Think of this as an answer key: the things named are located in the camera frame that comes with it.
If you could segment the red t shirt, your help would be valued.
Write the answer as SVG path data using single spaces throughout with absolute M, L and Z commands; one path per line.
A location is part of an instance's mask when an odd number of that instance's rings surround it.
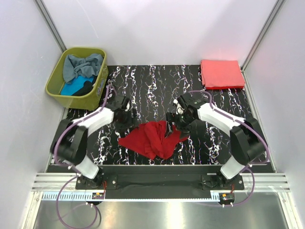
M 118 144 L 151 160 L 156 156 L 168 159 L 173 155 L 176 145 L 188 139 L 181 138 L 181 132 L 173 127 L 173 132 L 166 136 L 166 121 L 140 124 L 126 137 L 119 138 Z

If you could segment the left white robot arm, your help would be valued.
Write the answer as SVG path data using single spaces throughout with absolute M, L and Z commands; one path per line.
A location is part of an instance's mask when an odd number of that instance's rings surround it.
M 87 156 L 88 137 L 111 123 L 119 130 L 137 125 L 136 109 L 131 107 L 128 97 L 116 95 L 105 106 L 87 116 L 72 121 L 61 120 L 50 147 L 55 159 L 67 162 L 93 189 L 102 186 L 104 179 L 102 168 Z

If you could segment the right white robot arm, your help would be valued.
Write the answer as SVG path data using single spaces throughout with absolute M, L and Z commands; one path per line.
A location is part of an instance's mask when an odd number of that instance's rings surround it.
M 205 94 L 206 97 L 196 98 L 192 92 L 187 92 L 174 100 L 175 112 L 166 114 L 166 134 L 170 135 L 176 129 L 181 132 L 181 138 L 187 137 L 195 120 L 209 123 L 227 134 L 230 138 L 231 157 L 216 175 L 211 175 L 202 182 L 208 189 L 227 189 L 260 155 L 265 154 L 265 162 L 268 162 L 270 152 L 261 126 L 255 118 L 245 119 L 225 112 L 213 104 L 210 93 Z

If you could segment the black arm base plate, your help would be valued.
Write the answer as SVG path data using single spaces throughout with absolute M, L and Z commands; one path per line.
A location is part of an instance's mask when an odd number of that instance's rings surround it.
M 98 183 L 81 177 L 76 181 L 76 189 L 106 189 L 106 199 L 152 200 L 167 199 L 216 201 L 212 192 L 244 190 L 240 175 L 225 181 L 220 174 L 220 166 L 102 166 Z

